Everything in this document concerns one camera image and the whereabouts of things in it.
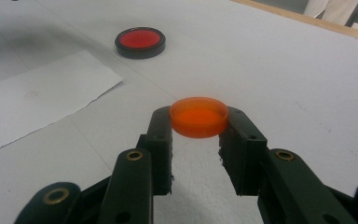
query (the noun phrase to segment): white paper sheet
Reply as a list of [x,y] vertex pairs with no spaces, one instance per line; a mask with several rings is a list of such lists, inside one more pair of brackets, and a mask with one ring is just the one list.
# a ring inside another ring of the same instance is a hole
[[121,80],[81,51],[0,81],[0,147],[75,113]]

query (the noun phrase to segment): white table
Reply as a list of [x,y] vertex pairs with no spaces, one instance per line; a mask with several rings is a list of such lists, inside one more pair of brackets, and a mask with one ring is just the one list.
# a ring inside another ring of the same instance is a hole
[[[117,55],[123,30],[167,37],[158,57]],[[81,111],[0,148],[0,223],[54,182],[82,189],[109,176],[152,112],[208,96],[243,110],[268,147],[300,155],[328,186],[358,186],[358,39],[226,0],[0,0],[0,80],[87,50],[124,77]],[[262,223],[237,197],[217,137],[173,135],[172,195],[155,223]]]

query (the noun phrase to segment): red lid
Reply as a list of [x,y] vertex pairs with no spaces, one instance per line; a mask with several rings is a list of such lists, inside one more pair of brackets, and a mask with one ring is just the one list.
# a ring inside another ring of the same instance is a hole
[[165,36],[150,27],[136,27],[121,32],[115,40],[117,52],[126,58],[147,59],[165,50]]
[[152,30],[131,30],[120,38],[120,43],[128,48],[148,48],[159,42],[161,37]]

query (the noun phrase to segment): orange lid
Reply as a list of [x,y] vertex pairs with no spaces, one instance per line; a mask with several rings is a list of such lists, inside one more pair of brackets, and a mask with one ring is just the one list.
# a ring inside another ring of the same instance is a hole
[[179,134],[207,138],[220,134],[227,127],[228,109],[220,101],[207,97],[190,97],[177,101],[170,108],[172,127]]

